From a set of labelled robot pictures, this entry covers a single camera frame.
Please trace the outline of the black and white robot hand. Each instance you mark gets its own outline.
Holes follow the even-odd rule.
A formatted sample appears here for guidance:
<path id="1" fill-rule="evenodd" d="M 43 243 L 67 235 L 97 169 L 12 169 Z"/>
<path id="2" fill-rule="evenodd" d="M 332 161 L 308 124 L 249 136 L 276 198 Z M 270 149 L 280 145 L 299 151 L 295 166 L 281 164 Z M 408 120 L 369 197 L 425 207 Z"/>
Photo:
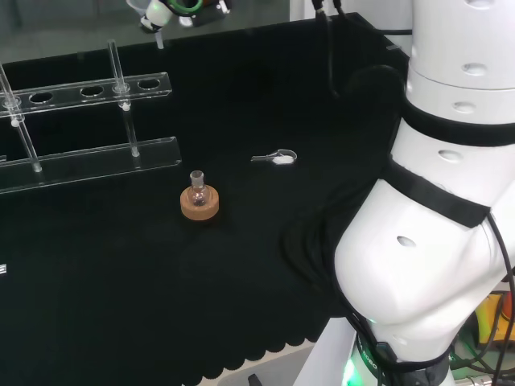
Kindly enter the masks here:
<path id="1" fill-rule="evenodd" d="M 190 18 L 204 6 L 199 1 L 160 1 L 152 0 L 140 18 L 140 27 L 147 33 L 161 31 L 171 20 L 172 16 Z"/>

